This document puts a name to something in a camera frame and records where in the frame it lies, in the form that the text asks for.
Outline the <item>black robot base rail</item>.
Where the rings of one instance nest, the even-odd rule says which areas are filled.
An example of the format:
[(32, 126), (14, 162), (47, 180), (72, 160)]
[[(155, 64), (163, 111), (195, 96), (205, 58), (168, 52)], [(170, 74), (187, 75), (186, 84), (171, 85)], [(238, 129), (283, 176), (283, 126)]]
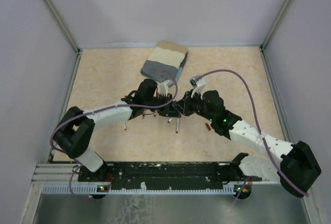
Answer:
[(109, 162), (78, 173), (79, 182), (105, 182), (111, 190), (222, 190), (246, 178), (234, 162)]

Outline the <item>blue pen cap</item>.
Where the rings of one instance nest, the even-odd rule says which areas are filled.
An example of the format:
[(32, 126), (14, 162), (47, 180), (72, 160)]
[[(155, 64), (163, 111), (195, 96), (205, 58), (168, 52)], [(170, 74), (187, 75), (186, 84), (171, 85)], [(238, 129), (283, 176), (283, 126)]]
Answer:
[(176, 110), (176, 111), (180, 111), (179, 110), (179, 106), (178, 106), (178, 104), (175, 102), (175, 103), (173, 103), (173, 108)]

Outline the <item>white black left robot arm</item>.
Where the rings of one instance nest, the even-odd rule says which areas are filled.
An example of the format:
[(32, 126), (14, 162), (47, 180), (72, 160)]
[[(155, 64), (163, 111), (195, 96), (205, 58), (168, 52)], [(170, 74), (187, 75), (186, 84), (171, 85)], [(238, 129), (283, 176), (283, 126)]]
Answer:
[(177, 94), (178, 85), (175, 80), (165, 80), (158, 85), (152, 79), (145, 79), (137, 90), (109, 106), (85, 111), (72, 107), (51, 134), (50, 144), (55, 150), (86, 167), (92, 178), (101, 181), (107, 177), (108, 169), (106, 162), (89, 148), (93, 132), (132, 120), (145, 114), (146, 110), (161, 113), (174, 102), (176, 96), (168, 93), (169, 87), (173, 85)]

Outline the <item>white brown-end marker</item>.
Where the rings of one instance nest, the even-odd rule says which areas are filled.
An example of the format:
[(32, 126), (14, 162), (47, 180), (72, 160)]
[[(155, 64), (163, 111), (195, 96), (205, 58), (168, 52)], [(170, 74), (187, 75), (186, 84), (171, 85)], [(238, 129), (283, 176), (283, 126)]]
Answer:
[(180, 124), (180, 118), (177, 118), (176, 119), (176, 129), (175, 129), (176, 134), (179, 132), (179, 124)]

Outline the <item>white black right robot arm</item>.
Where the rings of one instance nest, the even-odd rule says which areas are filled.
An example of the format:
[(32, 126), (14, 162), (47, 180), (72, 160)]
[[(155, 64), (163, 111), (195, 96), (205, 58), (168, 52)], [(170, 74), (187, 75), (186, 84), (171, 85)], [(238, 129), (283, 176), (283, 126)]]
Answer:
[(231, 167), (231, 174), (236, 180), (255, 176), (280, 182), (287, 192), (302, 198), (307, 196), (308, 190), (321, 175), (321, 167), (307, 143), (298, 141), (293, 144), (259, 131), (227, 110), (216, 90), (204, 94), (188, 91), (177, 105), (184, 116), (197, 114), (209, 120), (218, 135), (268, 157), (268, 160), (263, 160), (252, 155), (244, 156)]

